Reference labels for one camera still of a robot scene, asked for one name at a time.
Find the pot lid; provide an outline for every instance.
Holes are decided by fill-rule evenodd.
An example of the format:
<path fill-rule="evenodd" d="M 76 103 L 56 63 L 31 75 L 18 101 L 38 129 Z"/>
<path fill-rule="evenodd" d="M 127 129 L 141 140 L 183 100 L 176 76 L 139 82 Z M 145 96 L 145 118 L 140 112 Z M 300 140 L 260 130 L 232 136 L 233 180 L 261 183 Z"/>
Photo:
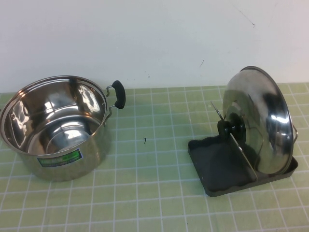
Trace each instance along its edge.
<path fill-rule="evenodd" d="M 292 121 L 279 87 L 265 71 L 249 66 L 229 81 L 223 115 L 227 122 L 242 124 L 238 134 L 232 133 L 240 146 L 252 149 L 248 160 L 255 170 L 265 174 L 286 171 L 294 145 Z"/>

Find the stainless steel pot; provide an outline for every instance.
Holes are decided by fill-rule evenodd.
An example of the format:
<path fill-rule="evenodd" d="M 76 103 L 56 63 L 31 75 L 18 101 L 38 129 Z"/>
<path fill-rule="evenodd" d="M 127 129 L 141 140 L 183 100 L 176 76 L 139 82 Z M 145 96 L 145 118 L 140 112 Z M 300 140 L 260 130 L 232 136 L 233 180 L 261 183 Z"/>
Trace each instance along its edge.
<path fill-rule="evenodd" d="M 117 101 L 108 107 L 109 88 Z M 77 76 L 54 76 L 18 91 L 0 117 L 3 141 L 38 177 L 66 181 L 95 169 L 110 148 L 105 125 L 112 107 L 122 109 L 125 89 L 119 81 L 107 95 L 94 82 Z"/>

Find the lid stand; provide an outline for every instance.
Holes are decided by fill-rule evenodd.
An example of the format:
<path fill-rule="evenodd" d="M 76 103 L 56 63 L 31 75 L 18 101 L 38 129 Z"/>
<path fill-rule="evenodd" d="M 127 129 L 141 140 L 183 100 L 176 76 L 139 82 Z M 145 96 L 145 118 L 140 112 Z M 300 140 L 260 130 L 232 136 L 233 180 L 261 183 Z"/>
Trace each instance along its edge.
<path fill-rule="evenodd" d="M 292 175 L 298 167 L 293 157 L 283 174 L 264 174 L 255 170 L 250 162 L 254 151 L 242 142 L 245 128 L 239 117 L 224 121 L 218 109 L 213 107 L 221 119 L 218 122 L 219 135 L 188 143 L 189 155 L 207 195 L 216 197 Z"/>

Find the black knob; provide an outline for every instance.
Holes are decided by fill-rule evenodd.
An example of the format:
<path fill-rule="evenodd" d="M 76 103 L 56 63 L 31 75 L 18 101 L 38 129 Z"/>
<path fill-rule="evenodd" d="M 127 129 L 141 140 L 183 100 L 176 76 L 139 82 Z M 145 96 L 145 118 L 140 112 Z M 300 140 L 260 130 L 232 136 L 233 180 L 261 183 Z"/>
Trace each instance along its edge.
<path fill-rule="evenodd" d="M 232 131 L 232 125 L 228 121 L 220 120 L 217 124 L 218 132 L 223 141 L 226 141 Z"/>

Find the green label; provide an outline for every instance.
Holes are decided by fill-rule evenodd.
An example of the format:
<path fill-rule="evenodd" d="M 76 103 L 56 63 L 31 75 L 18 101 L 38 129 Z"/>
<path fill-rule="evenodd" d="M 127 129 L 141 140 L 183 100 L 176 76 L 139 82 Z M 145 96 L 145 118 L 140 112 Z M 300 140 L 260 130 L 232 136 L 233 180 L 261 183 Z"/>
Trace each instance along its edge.
<path fill-rule="evenodd" d="M 58 167 L 62 165 L 66 165 L 68 163 L 75 162 L 79 159 L 81 159 L 83 156 L 79 149 L 72 151 L 71 153 L 68 153 L 63 156 L 59 156 L 56 158 L 38 158 L 38 161 L 40 162 L 42 167 Z"/>

